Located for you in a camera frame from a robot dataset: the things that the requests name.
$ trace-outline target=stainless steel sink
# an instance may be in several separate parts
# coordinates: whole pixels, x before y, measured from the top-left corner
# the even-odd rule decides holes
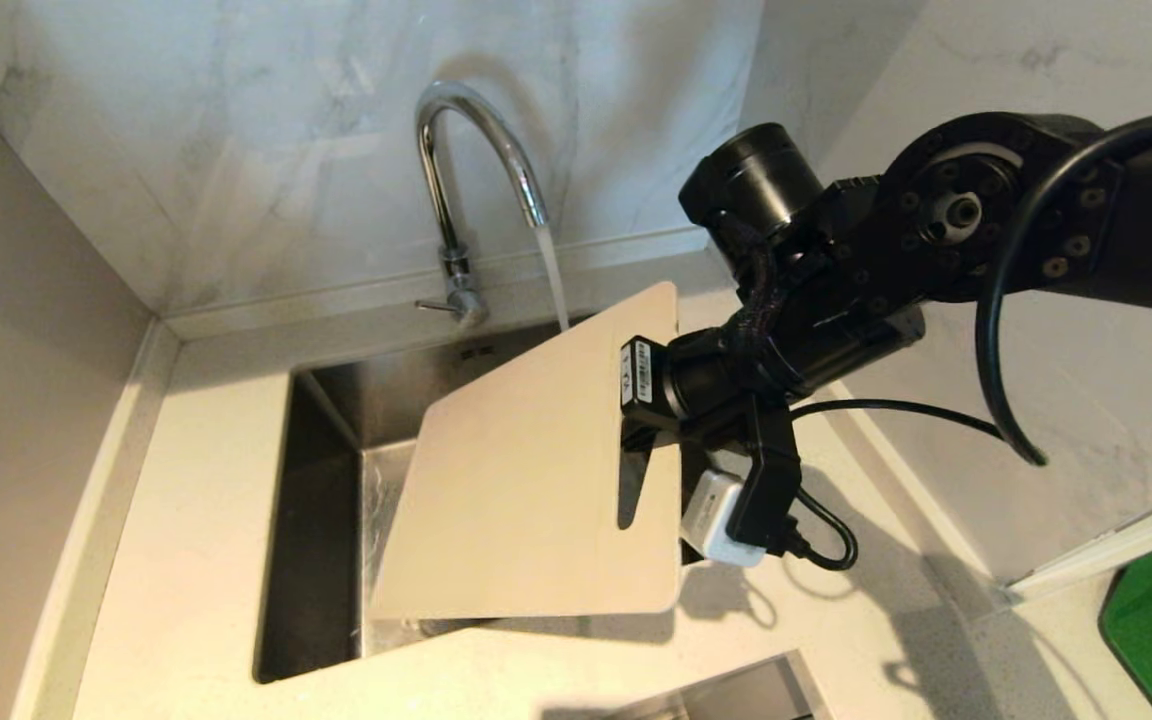
[[[472,621],[370,620],[420,418],[434,401],[558,334],[536,325],[294,377],[255,675],[288,679]]]

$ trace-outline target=cutting board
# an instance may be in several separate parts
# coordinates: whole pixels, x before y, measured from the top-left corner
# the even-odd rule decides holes
[[[659,283],[509,361],[425,412],[371,617],[667,611],[679,596],[681,460],[652,452],[617,528],[621,346],[668,343]]]

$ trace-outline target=faucet lever handle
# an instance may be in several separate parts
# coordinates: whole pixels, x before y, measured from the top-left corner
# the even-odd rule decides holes
[[[448,305],[447,302],[433,302],[429,300],[417,300],[416,306],[420,310],[442,310],[445,313],[460,313],[460,306]]]

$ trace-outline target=black cable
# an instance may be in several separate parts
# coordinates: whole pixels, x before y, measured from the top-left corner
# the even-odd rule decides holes
[[[972,415],[956,414],[954,410],[946,410],[942,407],[924,406],[922,402],[908,402],[904,400],[827,400],[813,402],[811,406],[793,407],[790,409],[790,422],[814,414],[824,414],[827,410],[901,410],[904,414],[931,415],[933,418],[950,420],[960,425],[967,425],[972,430],[1002,439],[1002,433],[996,427],[973,418]]]
[[[1029,441],[1024,430],[1020,429],[1002,386],[1002,361],[998,356],[998,319],[1002,313],[1007,278],[1010,276],[1020,258],[1020,250],[1024,245],[1030,225],[1034,223],[1038,214],[1046,209],[1052,197],[1055,197],[1069,179],[1079,176],[1092,165],[1107,158],[1126,160],[1150,149],[1152,149],[1152,118],[1144,118],[1111,129],[1096,141],[1071,152],[1020,200],[1002,240],[998,243],[998,256],[990,264],[990,272],[984,279],[984,290],[977,302],[975,317],[975,354],[977,354],[980,392],[998,432],[1029,464],[1046,465],[1047,457]]]
[[[813,511],[817,518],[824,520],[824,523],[835,530],[838,537],[842,538],[842,548],[844,548],[842,550],[842,556],[835,560],[820,555],[819,552],[812,550],[810,544],[804,544],[803,556],[817,566],[817,568],[823,568],[824,570],[846,570],[856,564],[856,559],[861,555],[861,548],[859,544],[856,543],[856,536],[851,532],[851,529],[842,520],[839,520],[838,515],[827,510],[826,506],[820,505],[817,498],[810,495],[803,487],[799,487],[799,501],[803,502],[806,509]]]

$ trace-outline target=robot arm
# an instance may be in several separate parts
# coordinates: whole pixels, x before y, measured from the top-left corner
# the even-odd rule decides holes
[[[881,176],[828,187],[782,127],[733,137],[680,200],[730,265],[742,308],[667,347],[631,341],[657,392],[622,404],[622,445],[643,448],[658,430],[707,450],[735,445],[753,469],[723,539],[801,555],[787,516],[803,495],[790,406],[918,341],[922,302],[987,300],[1001,282],[1152,306],[1152,145],[1097,158],[1121,136],[1066,115],[967,115],[924,132]],[[1016,232],[1023,242],[1009,245]]]

